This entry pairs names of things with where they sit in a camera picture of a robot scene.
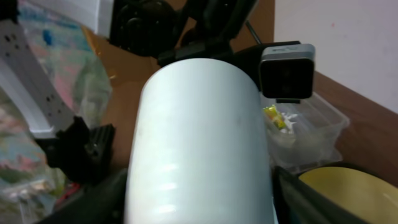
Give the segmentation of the light blue bowl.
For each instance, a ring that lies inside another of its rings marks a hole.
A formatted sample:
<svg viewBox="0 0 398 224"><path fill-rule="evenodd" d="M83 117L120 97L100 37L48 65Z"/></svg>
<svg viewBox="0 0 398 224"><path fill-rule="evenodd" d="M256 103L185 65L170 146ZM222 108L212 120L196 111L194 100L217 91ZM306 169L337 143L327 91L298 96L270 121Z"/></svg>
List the light blue bowl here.
<svg viewBox="0 0 398 224"><path fill-rule="evenodd" d="M260 94L229 63L194 58L144 85L125 223L273 223Z"/></svg>

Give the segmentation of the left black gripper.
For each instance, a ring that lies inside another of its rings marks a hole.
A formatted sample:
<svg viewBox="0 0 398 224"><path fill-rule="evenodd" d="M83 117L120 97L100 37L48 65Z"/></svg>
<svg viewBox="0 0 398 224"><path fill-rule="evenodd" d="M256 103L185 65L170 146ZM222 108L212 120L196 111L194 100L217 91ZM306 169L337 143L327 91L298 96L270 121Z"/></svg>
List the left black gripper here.
<svg viewBox="0 0 398 224"><path fill-rule="evenodd" d="M163 51L157 64L165 67L189 58L213 58L228 62L244 71L261 87L259 64L267 47L298 44L299 41L260 43L234 53L230 41L237 37L256 7L256 0L187 1L178 12L174 40L182 40L181 47Z"/></svg>

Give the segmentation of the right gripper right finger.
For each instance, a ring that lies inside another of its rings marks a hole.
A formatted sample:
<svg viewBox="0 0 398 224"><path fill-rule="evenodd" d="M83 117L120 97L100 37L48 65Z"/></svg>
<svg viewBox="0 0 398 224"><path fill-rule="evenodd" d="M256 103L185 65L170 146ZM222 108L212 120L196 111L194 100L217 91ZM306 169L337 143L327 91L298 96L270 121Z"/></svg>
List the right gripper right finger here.
<svg viewBox="0 0 398 224"><path fill-rule="evenodd" d="M365 221L337 206L297 175L276 166L272 171L273 201L279 223L360 224Z"/></svg>

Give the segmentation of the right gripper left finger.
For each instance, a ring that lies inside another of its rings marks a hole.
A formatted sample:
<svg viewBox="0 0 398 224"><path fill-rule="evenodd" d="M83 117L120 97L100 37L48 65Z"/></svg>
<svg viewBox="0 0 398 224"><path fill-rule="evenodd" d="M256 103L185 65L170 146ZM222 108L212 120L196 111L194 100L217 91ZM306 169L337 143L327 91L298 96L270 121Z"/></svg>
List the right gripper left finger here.
<svg viewBox="0 0 398 224"><path fill-rule="evenodd" d="M121 224L126 182L127 169L122 169L96 186L83 187L38 224Z"/></svg>

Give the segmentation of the white plastic bag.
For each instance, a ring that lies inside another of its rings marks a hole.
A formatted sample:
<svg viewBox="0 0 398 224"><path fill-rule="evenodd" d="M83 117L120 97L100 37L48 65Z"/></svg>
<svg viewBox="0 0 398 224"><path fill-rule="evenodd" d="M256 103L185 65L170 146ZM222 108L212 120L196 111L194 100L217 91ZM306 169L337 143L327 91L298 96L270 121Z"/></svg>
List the white plastic bag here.
<svg viewBox="0 0 398 224"><path fill-rule="evenodd" d="M285 134L293 134L294 133L294 124L297 123L295 121L295 119L297 117L298 117L298 114L282 113L284 127L280 131Z"/></svg>

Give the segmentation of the yellow green snack wrapper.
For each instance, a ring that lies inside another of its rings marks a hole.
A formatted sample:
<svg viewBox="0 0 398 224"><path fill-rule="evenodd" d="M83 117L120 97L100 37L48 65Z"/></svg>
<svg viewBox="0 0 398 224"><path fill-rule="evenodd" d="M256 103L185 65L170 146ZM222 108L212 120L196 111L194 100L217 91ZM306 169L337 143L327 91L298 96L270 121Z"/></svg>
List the yellow green snack wrapper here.
<svg viewBox="0 0 398 224"><path fill-rule="evenodd" d="M276 105L265 107L263 112L277 129L281 130L287 127L284 122L284 118L278 111Z"/></svg>

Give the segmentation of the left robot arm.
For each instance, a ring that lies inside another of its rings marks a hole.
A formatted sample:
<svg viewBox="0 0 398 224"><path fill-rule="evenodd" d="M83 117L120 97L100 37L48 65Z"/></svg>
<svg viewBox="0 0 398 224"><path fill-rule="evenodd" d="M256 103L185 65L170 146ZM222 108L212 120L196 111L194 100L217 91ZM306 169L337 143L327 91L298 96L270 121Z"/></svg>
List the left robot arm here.
<svg viewBox="0 0 398 224"><path fill-rule="evenodd" d="M210 131L189 113L197 97L195 79L204 80L203 62L220 60L234 65L253 80L267 98L279 103L299 102L312 94L312 82L298 86L281 73L257 72L266 62L269 44L238 53L229 45L248 22L254 1L187 1L175 10L166 1L40 1L42 8L67 17L132 54L154 57L159 73L149 82L143 100L176 100L173 114L144 126L144 142L161 151L196 151L210 147ZM1 2L1 87L22 113L35 142L72 181L98 182L108 168L115 129L90 129L76 110L95 103L95 114L106 104L110 87L77 77L66 102L26 42L18 21L17 1Z"/></svg>

